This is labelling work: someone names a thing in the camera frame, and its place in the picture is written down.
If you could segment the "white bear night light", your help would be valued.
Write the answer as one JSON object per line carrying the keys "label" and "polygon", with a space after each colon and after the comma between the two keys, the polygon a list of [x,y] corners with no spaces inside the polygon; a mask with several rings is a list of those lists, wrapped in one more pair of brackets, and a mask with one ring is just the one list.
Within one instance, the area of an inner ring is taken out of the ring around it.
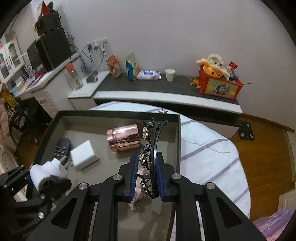
{"label": "white bear night light", "polygon": [[57,180],[66,178],[67,175],[68,171],[57,158],[43,165],[34,164],[30,168],[30,178],[38,192],[44,190],[48,183],[55,183]]}

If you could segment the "black remote control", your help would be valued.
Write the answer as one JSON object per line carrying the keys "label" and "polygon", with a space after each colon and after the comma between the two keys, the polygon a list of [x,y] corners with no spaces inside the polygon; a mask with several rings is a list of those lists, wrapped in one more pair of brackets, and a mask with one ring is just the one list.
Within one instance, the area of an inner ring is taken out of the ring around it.
{"label": "black remote control", "polygon": [[62,165],[68,162],[71,150],[71,142],[68,138],[58,140],[54,150],[54,158],[58,159]]}

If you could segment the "white USB charger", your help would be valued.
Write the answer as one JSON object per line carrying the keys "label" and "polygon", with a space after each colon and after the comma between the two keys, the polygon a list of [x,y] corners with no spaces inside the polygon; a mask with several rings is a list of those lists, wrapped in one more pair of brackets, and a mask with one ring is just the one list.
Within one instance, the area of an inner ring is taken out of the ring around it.
{"label": "white USB charger", "polygon": [[70,155],[74,168],[79,171],[99,160],[99,156],[90,140],[72,149]]}

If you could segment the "pink pig doll figurine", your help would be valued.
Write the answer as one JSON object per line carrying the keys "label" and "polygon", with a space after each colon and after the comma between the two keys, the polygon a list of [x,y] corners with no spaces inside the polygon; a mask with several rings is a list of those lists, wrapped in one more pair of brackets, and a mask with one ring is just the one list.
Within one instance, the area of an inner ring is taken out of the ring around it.
{"label": "pink pig doll figurine", "polygon": [[142,191],[141,181],[142,179],[137,177],[135,195],[133,200],[128,204],[131,211],[135,211],[137,209],[137,203],[145,197],[145,194]]}

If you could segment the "black jewelled hair clip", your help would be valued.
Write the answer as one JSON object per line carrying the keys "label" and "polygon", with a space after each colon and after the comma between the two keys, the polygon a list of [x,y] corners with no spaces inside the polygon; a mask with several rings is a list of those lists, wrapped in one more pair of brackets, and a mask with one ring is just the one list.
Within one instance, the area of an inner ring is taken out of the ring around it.
{"label": "black jewelled hair clip", "polygon": [[144,174],[137,174],[140,178],[142,192],[146,197],[156,199],[159,197],[157,178],[157,146],[161,131],[167,124],[166,121],[157,121],[154,117],[143,121],[142,137],[144,144],[140,144],[138,160],[145,169]]}

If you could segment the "rose gold metal cylinder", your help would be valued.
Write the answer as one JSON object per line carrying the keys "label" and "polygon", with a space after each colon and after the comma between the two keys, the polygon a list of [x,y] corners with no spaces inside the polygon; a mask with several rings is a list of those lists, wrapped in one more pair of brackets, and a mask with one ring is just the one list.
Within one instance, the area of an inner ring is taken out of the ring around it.
{"label": "rose gold metal cylinder", "polygon": [[108,129],[106,136],[112,152],[137,149],[140,146],[140,137],[136,124]]}

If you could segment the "green pink storage box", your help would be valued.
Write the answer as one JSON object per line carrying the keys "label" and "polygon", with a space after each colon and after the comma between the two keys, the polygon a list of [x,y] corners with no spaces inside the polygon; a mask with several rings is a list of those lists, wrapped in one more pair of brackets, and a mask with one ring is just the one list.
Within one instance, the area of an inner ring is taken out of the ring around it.
{"label": "green pink storage box", "polygon": [[66,170],[71,191],[29,240],[169,240],[177,194],[171,174],[180,170],[181,127],[176,114],[60,111],[51,122],[31,170],[37,178],[57,152],[72,144]]}

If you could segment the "white desk with drawers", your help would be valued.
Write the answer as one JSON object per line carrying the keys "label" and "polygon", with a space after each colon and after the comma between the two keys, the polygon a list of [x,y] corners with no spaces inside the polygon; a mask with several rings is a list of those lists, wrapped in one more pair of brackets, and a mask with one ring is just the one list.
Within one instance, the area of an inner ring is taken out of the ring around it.
{"label": "white desk with drawers", "polygon": [[36,82],[30,81],[15,94],[15,98],[20,98],[21,100],[36,99],[52,118],[60,110],[74,110],[75,107],[68,98],[73,89],[67,79],[66,65],[75,62],[79,57],[79,54],[73,54],[57,68],[44,74]]}

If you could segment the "orange lid water bottle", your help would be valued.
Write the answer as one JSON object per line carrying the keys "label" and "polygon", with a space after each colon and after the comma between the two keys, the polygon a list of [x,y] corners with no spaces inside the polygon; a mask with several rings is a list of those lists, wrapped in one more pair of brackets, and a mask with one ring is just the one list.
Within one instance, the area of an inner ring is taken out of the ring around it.
{"label": "orange lid water bottle", "polygon": [[79,76],[78,72],[76,71],[74,65],[69,63],[66,65],[66,70],[68,73],[68,82],[73,90],[78,90],[83,87],[83,82],[81,77]]}

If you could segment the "black computer monitor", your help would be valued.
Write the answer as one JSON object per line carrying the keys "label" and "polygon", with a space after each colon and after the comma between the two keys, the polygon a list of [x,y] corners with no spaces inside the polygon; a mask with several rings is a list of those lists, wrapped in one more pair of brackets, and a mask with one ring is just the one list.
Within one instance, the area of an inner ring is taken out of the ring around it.
{"label": "black computer monitor", "polygon": [[36,70],[40,66],[46,69],[46,64],[44,63],[46,55],[40,41],[32,42],[27,49],[27,54],[33,70]]}

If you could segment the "orange snack bag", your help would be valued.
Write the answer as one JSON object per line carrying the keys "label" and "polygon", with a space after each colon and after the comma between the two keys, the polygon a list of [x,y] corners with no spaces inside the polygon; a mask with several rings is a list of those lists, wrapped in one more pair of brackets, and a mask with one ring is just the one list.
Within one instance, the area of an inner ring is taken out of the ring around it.
{"label": "orange snack bag", "polygon": [[107,59],[107,66],[113,78],[119,78],[121,75],[121,68],[119,60],[115,54]]}

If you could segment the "yellow plush toy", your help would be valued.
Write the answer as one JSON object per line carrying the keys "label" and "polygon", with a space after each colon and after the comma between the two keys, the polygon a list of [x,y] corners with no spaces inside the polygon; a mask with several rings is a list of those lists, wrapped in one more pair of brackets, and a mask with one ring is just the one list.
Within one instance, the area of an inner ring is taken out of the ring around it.
{"label": "yellow plush toy", "polygon": [[226,68],[223,67],[224,62],[222,57],[218,54],[211,54],[207,59],[202,58],[201,60],[197,60],[196,64],[202,66],[203,71],[211,77],[225,77],[226,79],[230,77]]}

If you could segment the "white paper cup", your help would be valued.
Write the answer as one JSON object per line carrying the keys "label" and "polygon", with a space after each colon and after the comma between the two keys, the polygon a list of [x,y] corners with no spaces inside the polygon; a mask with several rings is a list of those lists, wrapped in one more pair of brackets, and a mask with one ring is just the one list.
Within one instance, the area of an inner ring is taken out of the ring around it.
{"label": "white paper cup", "polygon": [[175,76],[175,70],[171,69],[171,68],[168,68],[168,69],[165,70],[165,72],[166,72],[166,81],[167,82],[173,82],[174,76]]}

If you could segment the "blue white snack bag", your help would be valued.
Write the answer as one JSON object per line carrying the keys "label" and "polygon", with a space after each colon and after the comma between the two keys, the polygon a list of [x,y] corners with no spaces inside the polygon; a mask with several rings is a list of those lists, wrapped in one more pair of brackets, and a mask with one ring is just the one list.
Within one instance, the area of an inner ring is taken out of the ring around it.
{"label": "blue white snack bag", "polygon": [[126,58],[126,72],[129,81],[137,80],[139,73],[137,58],[134,52],[129,54]]}

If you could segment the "white wall power strip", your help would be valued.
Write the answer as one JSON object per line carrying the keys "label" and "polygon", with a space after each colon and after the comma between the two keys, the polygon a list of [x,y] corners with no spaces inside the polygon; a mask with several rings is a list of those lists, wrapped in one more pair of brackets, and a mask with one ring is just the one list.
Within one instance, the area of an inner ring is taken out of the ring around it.
{"label": "white wall power strip", "polygon": [[103,47],[109,46],[109,38],[104,37],[104,38],[100,38],[100,39],[97,39],[94,41],[87,42],[86,46],[87,47],[91,46],[92,49],[103,48]]}

